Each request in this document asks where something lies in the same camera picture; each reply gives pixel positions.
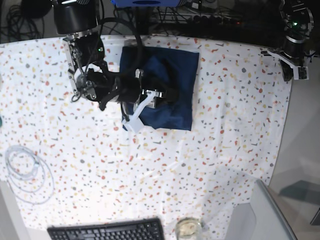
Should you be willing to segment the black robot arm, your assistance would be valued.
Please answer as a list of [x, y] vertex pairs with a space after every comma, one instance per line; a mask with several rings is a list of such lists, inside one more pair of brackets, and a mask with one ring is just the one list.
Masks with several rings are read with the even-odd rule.
[[[97, 102], [101, 111], [107, 103], [130, 103], [140, 100], [143, 87], [140, 76], [129, 74], [138, 69], [143, 56], [141, 36], [132, 23], [116, 17], [104, 17], [100, 0], [52, 1], [54, 23], [59, 35], [64, 35], [63, 46], [68, 63], [68, 78], [77, 102], [85, 98]], [[105, 47], [101, 38], [106, 23], [122, 24], [129, 28], [136, 40], [136, 59], [123, 72], [112, 72], [105, 61]]]
[[285, 38], [280, 52], [280, 65], [285, 82], [308, 80], [308, 65], [316, 53], [307, 49], [314, 27], [314, 16], [303, 0], [283, 0], [279, 7]]

